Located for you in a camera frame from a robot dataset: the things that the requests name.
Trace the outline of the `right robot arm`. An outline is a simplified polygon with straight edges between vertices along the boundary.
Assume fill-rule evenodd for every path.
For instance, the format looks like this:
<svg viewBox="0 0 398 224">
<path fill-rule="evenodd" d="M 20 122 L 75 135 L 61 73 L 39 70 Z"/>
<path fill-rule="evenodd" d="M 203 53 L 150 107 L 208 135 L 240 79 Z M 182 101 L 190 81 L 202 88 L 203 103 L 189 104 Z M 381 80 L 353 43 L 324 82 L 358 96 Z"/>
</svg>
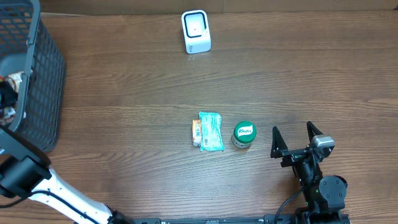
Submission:
<svg viewBox="0 0 398 224">
<path fill-rule="evenodd" d="M 335 147 L 335 141 L 323 134 L 312 122 L 307 122 L 309 144 L 305 148 L 290 151 L 279 131 L 272 128 L 271 158 L 281 158 L 282 167 L 291 167 L 298 178 L 300 190 L 282 203 L 271 221 L 278 223 L 349 223 L 349 216 L 341 214 L 345 208 L 347 181 L 338 175 L 324 176 L 319 163 L 328 157 Z M 294 214 L 282 216 L 283 208 L 295 197 L 303 194 L 305 207 Z"/>
</svg>

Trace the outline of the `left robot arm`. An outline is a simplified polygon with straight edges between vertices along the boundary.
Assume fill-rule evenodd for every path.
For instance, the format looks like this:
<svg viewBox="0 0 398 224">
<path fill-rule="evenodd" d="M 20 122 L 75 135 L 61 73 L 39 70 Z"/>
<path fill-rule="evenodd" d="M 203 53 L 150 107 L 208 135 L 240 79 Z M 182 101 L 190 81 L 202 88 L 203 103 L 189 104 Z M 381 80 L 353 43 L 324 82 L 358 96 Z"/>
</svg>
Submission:
<svg viewBox="0 0 398 224">
<path fill-rule="evenodd" d="M 75 223 L 132 223 L 121 212 L 88 198 L 64 181 L 43 150 L 11 129 L 1 126 L 1 152 L 9 157 L 1 164 L 1 195 L 44 203 Z"/>
</svg>

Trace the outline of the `green lid jar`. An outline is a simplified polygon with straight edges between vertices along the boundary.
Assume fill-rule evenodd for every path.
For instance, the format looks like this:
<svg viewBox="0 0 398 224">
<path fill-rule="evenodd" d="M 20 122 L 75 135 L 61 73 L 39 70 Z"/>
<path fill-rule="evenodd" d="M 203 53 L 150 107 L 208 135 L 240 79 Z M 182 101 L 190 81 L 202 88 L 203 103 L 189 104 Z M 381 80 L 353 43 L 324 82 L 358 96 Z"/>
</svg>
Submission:
<svg viewBox="0 0 398 224">
<path fill-rule="evenodd" d="M 257 130 L 252 122 L 241 121 L 235 126 L 231 140 L 236 147 L 244 149 L 252 144 L 256 135 Z"/>
</svg>

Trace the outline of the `orange snack packet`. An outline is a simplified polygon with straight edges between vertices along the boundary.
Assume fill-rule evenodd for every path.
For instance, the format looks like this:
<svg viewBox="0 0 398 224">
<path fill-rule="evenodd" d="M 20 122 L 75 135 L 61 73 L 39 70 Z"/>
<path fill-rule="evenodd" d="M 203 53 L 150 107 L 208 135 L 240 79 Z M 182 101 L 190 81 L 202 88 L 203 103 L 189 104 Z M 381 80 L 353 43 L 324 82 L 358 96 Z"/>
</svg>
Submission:
<svg viewBox="0 0 398 224">
<path fill-rule="evenodd" d="M 202 133 L 201 133 L 201 121 L 194 119 L 192 121 L 192 141 L 193 146 L 199 147 L 201 145 Z"/>
</svg>

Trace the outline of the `brown snack pouch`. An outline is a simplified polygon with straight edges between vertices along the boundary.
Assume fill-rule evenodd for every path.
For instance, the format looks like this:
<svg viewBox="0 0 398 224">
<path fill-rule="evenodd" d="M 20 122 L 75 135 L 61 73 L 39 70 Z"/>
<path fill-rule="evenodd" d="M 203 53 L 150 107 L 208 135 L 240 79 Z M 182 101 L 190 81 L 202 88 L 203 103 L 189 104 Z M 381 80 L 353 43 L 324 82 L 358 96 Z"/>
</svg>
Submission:
<svg viewBox="0 0 398 224">
<path fill-rule="evenodd" d="M 1 83 L 1 88 L 19 93 L 22 90 L 22 85 L 28 82 L 29 76 L 23 71 L 19 71 L 7 75 Z"/>
</svg>

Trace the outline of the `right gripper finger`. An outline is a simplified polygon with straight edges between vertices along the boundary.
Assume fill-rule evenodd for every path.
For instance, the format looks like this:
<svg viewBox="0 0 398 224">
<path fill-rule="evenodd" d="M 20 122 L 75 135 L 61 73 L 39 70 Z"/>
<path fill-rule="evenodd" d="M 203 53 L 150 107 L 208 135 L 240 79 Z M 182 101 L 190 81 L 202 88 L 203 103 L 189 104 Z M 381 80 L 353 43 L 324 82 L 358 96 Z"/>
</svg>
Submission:
<svg viewBox="0 0 398 224">
<path fill-rule="evenodd" d="M 309 141 L 312 141 L 312 139 L 316 136 L 323 135 L 323 133 L 318 128 L 316 128 L 316 126 L 311 121 L 307 122 L 307 133 Z"/>
<path fill-rule="evenodd" d="M 271 147 L 271 158 L 277 159 L 284 156 L 288 151 L 288 147 L 279 131 L 277 126 L 272 128 L 272 147 Z"/>
</svg>

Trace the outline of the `teal snack packet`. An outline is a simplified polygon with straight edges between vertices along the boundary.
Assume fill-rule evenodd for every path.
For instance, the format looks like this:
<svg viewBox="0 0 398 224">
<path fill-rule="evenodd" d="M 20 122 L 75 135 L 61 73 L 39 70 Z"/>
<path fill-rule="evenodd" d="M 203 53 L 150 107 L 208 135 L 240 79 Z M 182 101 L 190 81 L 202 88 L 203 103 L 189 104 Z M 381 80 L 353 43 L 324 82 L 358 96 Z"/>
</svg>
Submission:
<svg viewBox="0 0 398 224">
<path fill-rule="evenodd" d="M 200 151 L 224 151 L 221 137 L 221 115 L 200 111 L 199 119 L 202 132 Z"/>
</svg>

